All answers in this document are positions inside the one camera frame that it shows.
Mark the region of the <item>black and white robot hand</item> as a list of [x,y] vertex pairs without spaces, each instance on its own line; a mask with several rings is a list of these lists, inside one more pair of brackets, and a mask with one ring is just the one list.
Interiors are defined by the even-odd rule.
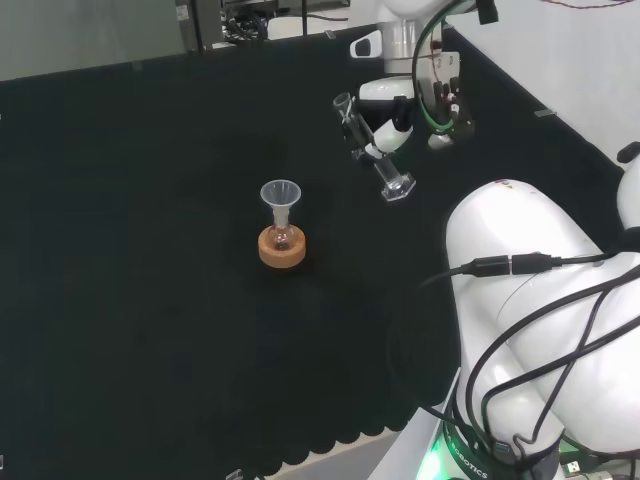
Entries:
[[381,154],[398,150],[413,131],[417,102],[409,76],[367,82],[359,87],[356,104],[373,134],[371,145]]

